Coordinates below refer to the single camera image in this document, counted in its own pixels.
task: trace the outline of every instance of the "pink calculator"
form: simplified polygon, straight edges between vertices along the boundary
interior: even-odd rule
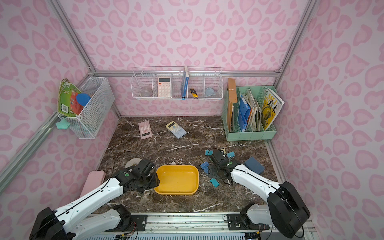
[[[151,126],[149,121],[139,122],[139,131],[141,139],[146,139],[152,137]]]

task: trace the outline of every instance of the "yellow plastic tray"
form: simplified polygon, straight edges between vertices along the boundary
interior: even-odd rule
[[[155,192],[162,195],[192,195],[199,187],[199,171],[192,165],[163,165],[156,171],[160,185]]]

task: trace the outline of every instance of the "magazine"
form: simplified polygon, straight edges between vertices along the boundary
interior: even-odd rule
[[[59,87],[59,96],[58,96],[58,112],[67,117],[76,117],[83,110],[77,100],[76,96],[81,93],[81,91],[68,79],[63,79]]]
[[[272,89],[264,88],[264,103],[261,110],[261,123],[267,130],[281,111],[284,101]]]

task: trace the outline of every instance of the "green file organizer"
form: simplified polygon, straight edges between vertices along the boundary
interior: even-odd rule
[[[240,94],[245,93],[248,88],[251,89],[251,92],[252,92],[253,96],[256,98],[257,103],[260,105],[260,107],[262,107],[263,101],[264,101],[264,92],[263,92],[264,87],[270,88],[274,92],[277,92],[276,89],[274,88],[274,86],[236,87],[237,103],[233,104],[234,116],[238,116],[238,114],[239,114]],[[236,132],[229,132],[228,127],[227,127],[227,107],[228,107],[228,90],[225,91],[224,107],[223,107],[223,114],[222,114],[225,136],[227,137],[227,141],[267,140],[267,139],[272,139],[273,136],[276,134],[276,129],[275,129],[273,124],[266,131],[262,131],[262,132],[240,132],[240,127],[238,124],[237,117],[234,117],[234,121],[232,123],[232,124],[234,124]]]

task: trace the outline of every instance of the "blue lid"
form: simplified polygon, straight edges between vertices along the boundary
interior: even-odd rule
[[[87,103],[91,100],[91,97],[86,94],[86,93],[79,93],[77,96],[76,96],[76,100],[77,102],[81,105],[81,106],[86,106]]]

